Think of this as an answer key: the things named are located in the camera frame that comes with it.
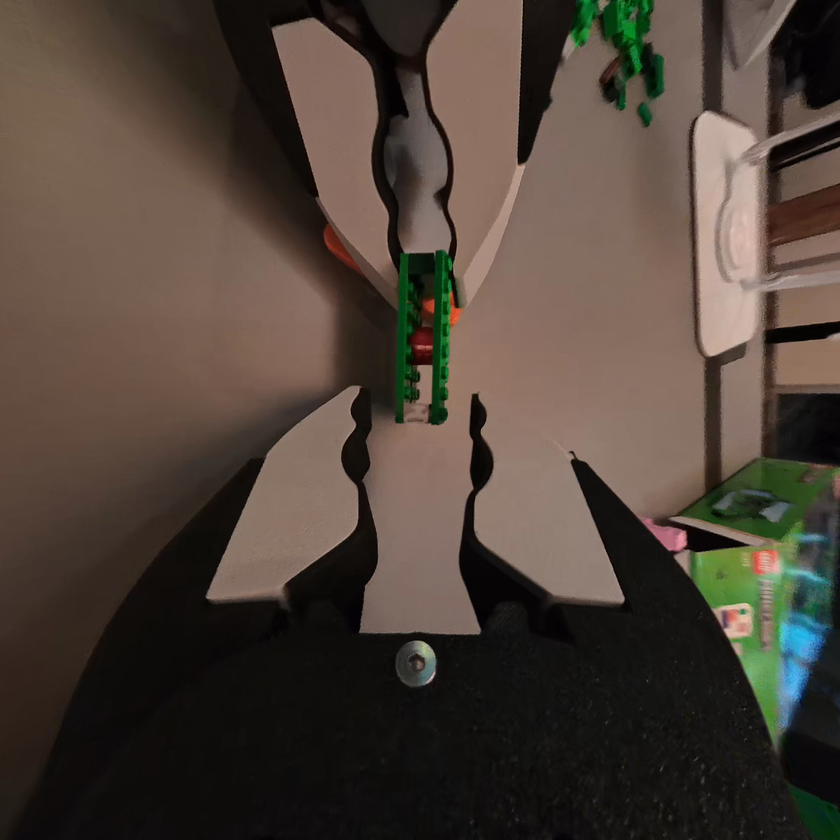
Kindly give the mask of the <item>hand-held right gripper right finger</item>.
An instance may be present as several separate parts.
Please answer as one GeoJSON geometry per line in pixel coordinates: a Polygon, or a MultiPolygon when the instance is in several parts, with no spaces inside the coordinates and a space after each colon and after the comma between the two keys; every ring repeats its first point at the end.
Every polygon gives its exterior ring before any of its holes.
{"type": "Polygon", "coordinates": [[[562,609],[621,609],[625,596],[574,469],[541,427],[475,393],[459,571],[479,627],[519,604],[533,632],[562,632],[562,609]]]}

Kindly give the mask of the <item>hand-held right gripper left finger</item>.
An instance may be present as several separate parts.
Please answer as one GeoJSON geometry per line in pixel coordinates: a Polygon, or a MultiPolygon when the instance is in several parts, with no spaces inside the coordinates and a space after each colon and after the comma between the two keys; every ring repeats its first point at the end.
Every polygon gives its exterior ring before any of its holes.
{"type": "Polygon", "coordinates": [[[210,603],[271,603],[293,620],[328,604],[361,630],[379,559],[364,484],[371,429],[371,393],[354,385],[273,445],[206,591],[210,603]]]}

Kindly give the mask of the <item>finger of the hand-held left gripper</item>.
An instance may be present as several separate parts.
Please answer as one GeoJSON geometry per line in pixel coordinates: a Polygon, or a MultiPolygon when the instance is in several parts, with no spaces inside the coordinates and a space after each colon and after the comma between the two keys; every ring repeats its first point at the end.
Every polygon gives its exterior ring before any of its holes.
{"type": "Polygon", "coordinates": [[[357,37],[317,18],[271,31],[318,204],[365,278],[396,308],[403,250],[384,166],[382,64],[357,37]]]}
{"type": "Polygon", "coordinates": [[[446,208],[460,308],[487,278],[524,172],[522,22],[522,1],[458,1],[427,47],[430,104],[450,159],[446,208]]]}

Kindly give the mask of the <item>green lego assembly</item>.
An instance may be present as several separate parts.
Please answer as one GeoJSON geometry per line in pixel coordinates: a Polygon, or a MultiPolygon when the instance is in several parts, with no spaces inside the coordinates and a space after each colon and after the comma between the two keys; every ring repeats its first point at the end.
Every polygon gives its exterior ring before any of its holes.
{"type": "Polygon", "coordinates": [[[445,250],[403,254],[397,284],[395,421],[448,420],[452,329],[458,311],[445,250]]]}

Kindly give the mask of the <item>pink lego figure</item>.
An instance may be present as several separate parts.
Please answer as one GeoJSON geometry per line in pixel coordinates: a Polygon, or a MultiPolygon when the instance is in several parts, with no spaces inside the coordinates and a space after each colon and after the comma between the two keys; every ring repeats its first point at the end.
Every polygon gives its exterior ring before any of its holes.
{"type": "Polygon", "coordinates": [[[686,530],[669,524],[659,524],[652,518],[640,518],[640,521],[670,553],[687,550],[688,535],[686,530]]]}

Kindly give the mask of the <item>pile of green lego bricks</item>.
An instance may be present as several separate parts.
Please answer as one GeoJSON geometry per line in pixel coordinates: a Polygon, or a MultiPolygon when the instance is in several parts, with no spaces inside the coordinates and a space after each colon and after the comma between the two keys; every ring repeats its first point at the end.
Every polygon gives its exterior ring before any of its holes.
{"type": "Polygon", "coordinates": [[[575,50],[598,32],[613,47],[614,58],[598,77],[599,92],[604,102],[623,112],[628,86],[637,81],[642,94],[636,113],[645,129],[654,120],[651,102],[665,93],[665,58],[649,38],[654,11],[655,1],[577,1],[569,41],[575,50]]]}

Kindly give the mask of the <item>green lego box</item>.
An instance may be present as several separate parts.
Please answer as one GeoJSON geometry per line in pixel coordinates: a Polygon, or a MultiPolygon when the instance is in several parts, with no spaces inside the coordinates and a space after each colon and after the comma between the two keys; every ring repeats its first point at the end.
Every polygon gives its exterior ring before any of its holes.
{"type": "Polygon", "coordinates": [[[757,458],[672,522],[789,780],[838,805],[838,467],[757,458]]]}

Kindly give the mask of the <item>orange brick separator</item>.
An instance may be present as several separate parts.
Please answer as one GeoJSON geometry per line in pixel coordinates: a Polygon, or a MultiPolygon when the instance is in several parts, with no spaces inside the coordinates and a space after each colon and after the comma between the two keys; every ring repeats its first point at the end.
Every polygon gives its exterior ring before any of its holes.
{"type": "MultiPolygon", "coordinates": [[[[337,236],[335,231],[333,230],[330,224],[326,224],[325,228],[323,229],[323,241],[324,244],[327,246],[329,252],[336,257],[340,262],[345,264],[347,267],[354,270],[357,274],[366,277],[362,268],[355,262],[354,258],[351,256],[350,252],[345,248],[340,238],[337,236]]],[[[450,326],[454,327],[460,317],[461,310],[455,306],[454,296],[452,293],[449,294],[449,324],[450,326]]],[[[433,297],[426,297],[423,300],[423,319],[428,324],[431,324],[434,315],[434,298],[433,297]]]]}

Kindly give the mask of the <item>white book stand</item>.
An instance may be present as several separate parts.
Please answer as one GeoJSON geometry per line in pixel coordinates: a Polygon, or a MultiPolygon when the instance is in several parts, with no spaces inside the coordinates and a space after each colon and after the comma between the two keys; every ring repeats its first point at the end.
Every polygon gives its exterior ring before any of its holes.
{"type": "Polygon", "coordinates": [[[748,343],[760,296],[837,285],[838,257],[769,268],[772,247],[838,230],[838,185],[770,204],[769,176],[838,147],[838,113],[758,140],[702,112],[690,135],[696,341],[706,359],[748,343]]]}

